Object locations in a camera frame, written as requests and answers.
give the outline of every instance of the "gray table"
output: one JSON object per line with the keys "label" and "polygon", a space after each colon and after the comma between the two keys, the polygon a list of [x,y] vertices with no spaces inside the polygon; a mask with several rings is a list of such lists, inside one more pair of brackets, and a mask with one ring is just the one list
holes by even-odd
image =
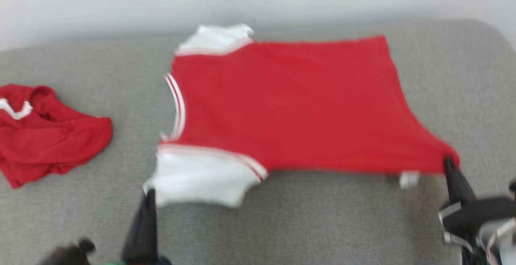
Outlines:
{"label": "gray table", "polygon": [[[321,41],[385,33],[409,106],[462,157],[478,194],[507,193],[516,177],[516,55],[474,21],[255,30],[259,40]],[[153,172],[159,131],[172,131],[164,74],[186,36],[104,41],[0,54],[0,84],[49,85],[74,109],[109,116],[112,143],[89,164],[11,190],[0,179],[0,263],[33,264],[89,236],[92,263],[117,261]],[[231,210],[203,204],[158,211],[162,253],[177,265],[448,265],[437,211],[442,177],[409,191],[384,176],[271,175]]]}

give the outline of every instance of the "white wall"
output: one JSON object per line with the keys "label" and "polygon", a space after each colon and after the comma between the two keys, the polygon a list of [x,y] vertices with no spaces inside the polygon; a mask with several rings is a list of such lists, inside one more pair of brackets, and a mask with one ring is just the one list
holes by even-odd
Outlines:
{"label": "white wall", "polygon": [[254,27],[472,18],[516,43],[516,0],[0,0],[0,50],[173,34],[199,23]]}

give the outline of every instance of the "clothing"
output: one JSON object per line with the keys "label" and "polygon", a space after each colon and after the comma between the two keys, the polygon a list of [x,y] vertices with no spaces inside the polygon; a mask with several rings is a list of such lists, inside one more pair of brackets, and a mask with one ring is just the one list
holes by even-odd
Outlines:
{"label": "clothing", "polygon": [[201,27],[176,51],[175,130],[145,184],[158,205],[237,206],[278,170],[441,174],[445,157],[458,163],[411,113],[385,37],[257,43],[250,33]]}
{"label": "clothing", "polygon": [[86,164],[111,134],[111,119],[70,109],[50,87],[0,87],[0,170],[12,188]]}

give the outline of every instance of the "folded red garment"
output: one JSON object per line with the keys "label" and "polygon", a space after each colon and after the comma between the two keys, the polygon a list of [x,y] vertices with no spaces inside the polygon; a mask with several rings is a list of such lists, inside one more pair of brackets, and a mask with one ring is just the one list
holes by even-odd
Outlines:
{"label": "folded red garment", "polygon": [[70,109],[50,87],[0,87],[0,170],[13,188],[86,164],[111,135],[110,118]]}

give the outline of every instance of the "red and white t-shirt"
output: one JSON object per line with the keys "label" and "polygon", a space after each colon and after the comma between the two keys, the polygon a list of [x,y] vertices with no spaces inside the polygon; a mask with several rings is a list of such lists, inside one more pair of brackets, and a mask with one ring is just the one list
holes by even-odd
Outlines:
{"label": "red and white t-shirt", "polygon": [[161,142],[159,205],[237,206],[278,170],[443,173],[458,155],[411,113],[383,36],[258,43],[245,25],[201,26],[166,81],[175,129]]}

